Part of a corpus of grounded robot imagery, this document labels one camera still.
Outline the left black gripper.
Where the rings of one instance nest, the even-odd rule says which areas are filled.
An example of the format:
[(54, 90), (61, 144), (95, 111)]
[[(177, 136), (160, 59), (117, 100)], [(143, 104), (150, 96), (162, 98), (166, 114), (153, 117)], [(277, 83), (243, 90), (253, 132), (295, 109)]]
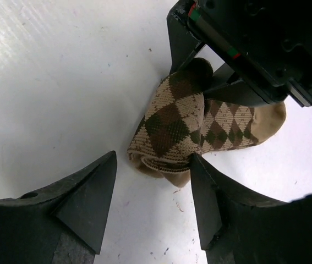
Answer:
[(205, 98), (258, 107), (291, 97), (312, 106), (312, 1), (180, 0), (166, 21), (170, 74), (205, 43), (224, 60)]

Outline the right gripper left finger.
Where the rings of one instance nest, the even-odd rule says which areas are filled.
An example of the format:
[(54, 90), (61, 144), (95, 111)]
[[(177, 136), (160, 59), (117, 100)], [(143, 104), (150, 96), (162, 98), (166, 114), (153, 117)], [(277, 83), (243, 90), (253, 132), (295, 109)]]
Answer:
[(0, 199), (0, 263), (93, 263), (116, 172), (111, 151), (44, 188)]

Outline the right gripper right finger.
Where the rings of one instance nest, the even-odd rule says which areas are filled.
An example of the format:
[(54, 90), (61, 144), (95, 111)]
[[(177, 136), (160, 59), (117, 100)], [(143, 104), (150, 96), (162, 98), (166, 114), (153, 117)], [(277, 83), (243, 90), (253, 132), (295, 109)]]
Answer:
[(208, 263), (312, 263), (312, 194), (282, 202), (190, 161), (199, 241)]

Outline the brown argyle sock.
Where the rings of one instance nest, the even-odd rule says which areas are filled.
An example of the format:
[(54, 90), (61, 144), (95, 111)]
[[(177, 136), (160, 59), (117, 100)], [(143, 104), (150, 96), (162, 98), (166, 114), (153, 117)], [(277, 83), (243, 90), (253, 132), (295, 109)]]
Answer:
[(193, 59), (158, 86), (127, 154), (132, 165), (182, 188), (190, 181), (190, 157), (262, 144), (286, 120), (283, 102), (247, 107), (204, 97), (214, 71)]

